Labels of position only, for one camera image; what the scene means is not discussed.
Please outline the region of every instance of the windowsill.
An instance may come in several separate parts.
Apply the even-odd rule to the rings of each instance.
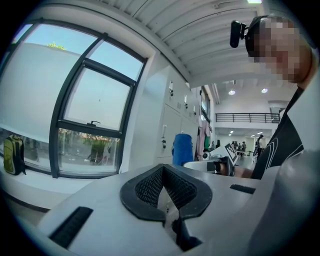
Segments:
[[[26,169],[26,175],[12,175],[5,171],[0,157],[2,189],[14,198],[33,206],[52,209],[96,179],[52,178],[52,176]]]

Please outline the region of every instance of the black mesh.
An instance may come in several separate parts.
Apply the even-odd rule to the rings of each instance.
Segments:
[[[192,201],[197,195],[195,185],[166,168],[163,168],[162,171],[162,182],[178,210]]]
[[[160,192],[163,188],[162,168],[139,181],[135,187],[136,196],[145,203],[157,207]]]
[[[122,186],[121,202],[141,220],[165,223],[165,213],[157,209],[163,187],[179,210],[181,220],[200,216],[212,199],[212,191],[203,181],[168,164],[158,164]]]

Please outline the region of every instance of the white locker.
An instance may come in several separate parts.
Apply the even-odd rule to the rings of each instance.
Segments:
[[[194,154],[199,109],[196,96],[171,66],[149,77],[142,92],[133,133],[132,144],[139,150],[131,151],[130,168],[171,163],[173,142],[182,130],[191,135]]]
[[[181,116],[170,106],[164,106],[161,134],[157,143],[157,157],[171,157],[171,147],[175,137],[180,133]]]

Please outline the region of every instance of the blue barrel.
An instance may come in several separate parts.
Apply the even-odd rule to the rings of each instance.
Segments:
[[[192,142],[189,134],[180,133],[175,136],[172,150],[172,163],[183,166],[187,162],[193,162]]]

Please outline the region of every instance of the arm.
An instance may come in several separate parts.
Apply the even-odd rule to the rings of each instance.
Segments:
[[[234,176],[238,178],[247,178],[250,179],[252,176],[253,170],[243,168],[240,166],[234,167]],[[224,163],[220,163],[220,175],[226,176],[228,174],[227,166]]]

